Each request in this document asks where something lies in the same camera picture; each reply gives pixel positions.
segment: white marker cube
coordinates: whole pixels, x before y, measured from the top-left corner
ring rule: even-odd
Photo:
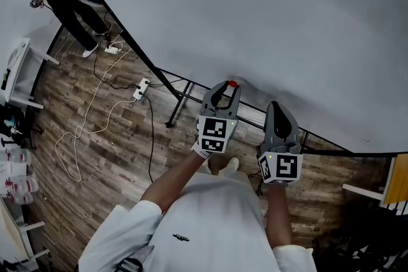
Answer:
[[[302,154],[265,152],[259,159],[265,183],[287,184],[300,179]]]
[[[198,117],[198,143],[208,152],[224,153],[238,121],[216,117]]]

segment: plastic bottle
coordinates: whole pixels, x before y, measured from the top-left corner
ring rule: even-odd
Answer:
[[[31,153],[25,148],[14,148],[0,154],[0,161],[31,164]]]
[[[33,195],[31,195],[30,193],[19,194],[16,192],[7,192],[7,198],[9,198],[12,203],[16,203],[19,205],[30,204],[34,201]]]
[[[30,176],[9,178],[6,180],[6,189],[19,194],[33,193],[38,190],[38,182]]]

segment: person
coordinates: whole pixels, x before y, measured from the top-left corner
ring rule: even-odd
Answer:
[[[136,258],[147,272],[315,272],[311,253],[292,245],[285,186],[268,185],[265,230],[238,159],[213,176],[209,156],[196,142],[135,207],[116,206],[86,246],[79,271],[119,271],[122,260]]]
[[[37,0],[36,6],[40,6],[45,0]],[[75,13],[78,13],[82,20],[92,29],[92,34],[106,35],[108,29],[99,15],[87,4],[79,0],[47,0],[54,11],[55,16],[72,36],[85,48],[82,57],[89,57],[98,47],[98,42],[82,27]]]

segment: power strip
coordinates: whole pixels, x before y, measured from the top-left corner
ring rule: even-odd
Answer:
[[[147,87],[149,86],[150,81],[147,78],[144,78],[140,81],[138,88],[133,93],[133,97],[136,100],[142,100],[144,93],[146,93]]]
[[[107,52],[108,54],[117,55],[117,53],[119,52],[119,49],[115,47],[109,47],[109,48],[106,47],[105,52]]]

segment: gripper jaw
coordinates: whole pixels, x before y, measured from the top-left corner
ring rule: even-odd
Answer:
[[[300,153],[299,126],[285,106],[272,101],[266,111],[265,140],[257,148],[258,157],[265,152]]]
[[[233,86],[235,89],[228,105],[220,108],[218,107],[218,102],[221,100],[222,95],[229,85]],[[207,117],[236,119],[240,96],[241,88],[235,82],[225,81],[217,84],[204,95],[200,115]]]

